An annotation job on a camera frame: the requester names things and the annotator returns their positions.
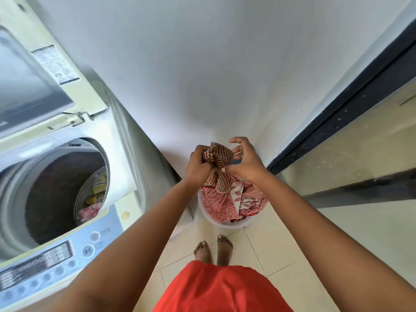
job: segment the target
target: sticker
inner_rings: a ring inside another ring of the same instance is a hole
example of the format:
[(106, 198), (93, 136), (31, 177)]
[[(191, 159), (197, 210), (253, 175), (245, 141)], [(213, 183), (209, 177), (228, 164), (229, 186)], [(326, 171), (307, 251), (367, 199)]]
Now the sticker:
[(62, 56), (55, 45), (49, 45), (32, 51), (36, 60), (60, 84), (67, 84), (80, 80), (68, 61)]

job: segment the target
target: hand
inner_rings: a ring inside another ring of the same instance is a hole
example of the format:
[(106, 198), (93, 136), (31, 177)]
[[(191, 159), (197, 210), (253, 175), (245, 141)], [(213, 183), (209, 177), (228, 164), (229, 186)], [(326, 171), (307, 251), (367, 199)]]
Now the hand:
[(202, 151), (207, 149), (209, 149), (208, 146), (197, 146), (195, 151), (190, 154), (190, 159), (185, 169), (184, 182), (195, 192), (204, 186), (211, 174), (212, 164), (210, 162), (202, 163)]
[(263, 173), (268, 173), (254, 147), (246, 137), (234, 137), (228, 142), (241, 143), (232, 152), (234, 153), (234, 160), (242, 159), (242, 161), (240, 164), (223, 167), (221, 169), (223, 172), (233, 174), (235, 177), (253, 184), (257, 183), (257, 180), (259, 177), (262, 177)]

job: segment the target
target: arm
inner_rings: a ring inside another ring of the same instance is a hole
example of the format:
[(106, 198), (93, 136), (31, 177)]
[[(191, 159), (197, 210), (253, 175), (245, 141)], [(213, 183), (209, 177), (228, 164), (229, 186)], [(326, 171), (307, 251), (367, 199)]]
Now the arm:
[(342, 312), (415, 310), (416, 289), (268, 172), (247, 138), (230, 142), (242, 162), (225, 171), (264, 193)]
[(132, 311), (186, 205), (204, 185), (210, 163), (198, 146), (184, 179), (103, 250), (65, 289), (52, 311)]

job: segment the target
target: black door frame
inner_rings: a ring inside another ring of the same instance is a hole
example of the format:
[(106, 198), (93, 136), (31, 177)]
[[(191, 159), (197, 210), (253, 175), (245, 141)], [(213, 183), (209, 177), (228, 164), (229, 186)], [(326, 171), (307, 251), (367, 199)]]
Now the black door frame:
[(275, 175), (283, 171), (414, 77), (416, 20), (274, 158), (268, 170)]

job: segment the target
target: washing machine control panel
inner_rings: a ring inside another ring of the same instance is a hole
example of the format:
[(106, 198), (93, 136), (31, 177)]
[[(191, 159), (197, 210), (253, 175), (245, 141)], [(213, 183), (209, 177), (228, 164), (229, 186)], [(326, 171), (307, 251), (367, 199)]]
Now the washing machine control panel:
[(101, 218), (0, 269), (0, 310), (87, 266), (123, 232), (114, 206)]

